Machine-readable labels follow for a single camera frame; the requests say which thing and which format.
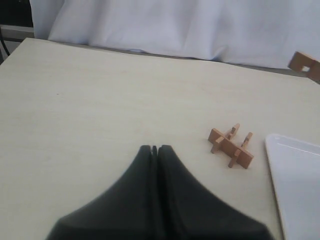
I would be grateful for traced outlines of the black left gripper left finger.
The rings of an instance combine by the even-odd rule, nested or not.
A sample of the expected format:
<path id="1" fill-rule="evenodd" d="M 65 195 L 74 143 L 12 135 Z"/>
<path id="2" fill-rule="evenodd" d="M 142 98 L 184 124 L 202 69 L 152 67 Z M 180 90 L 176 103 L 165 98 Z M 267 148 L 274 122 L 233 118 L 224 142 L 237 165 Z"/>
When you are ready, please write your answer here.
<path id="1" fill-rule="evenodd" d="M 143 145 L 103 194 L 60 218 L 49 240 L 158 240 L 157 148 Z"/>

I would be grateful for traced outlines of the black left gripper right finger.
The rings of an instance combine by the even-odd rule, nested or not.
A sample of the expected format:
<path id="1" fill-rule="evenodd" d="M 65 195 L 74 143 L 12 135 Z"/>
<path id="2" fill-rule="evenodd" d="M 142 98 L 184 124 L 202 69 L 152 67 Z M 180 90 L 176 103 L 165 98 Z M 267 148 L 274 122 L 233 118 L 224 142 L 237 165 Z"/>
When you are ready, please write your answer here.
<path id="1" fill-rule="evenodd" d="M 248 240 L 247 217 L 207 190 L 173 148 L 158 150 L 158 173 L 170 240 Z"/>

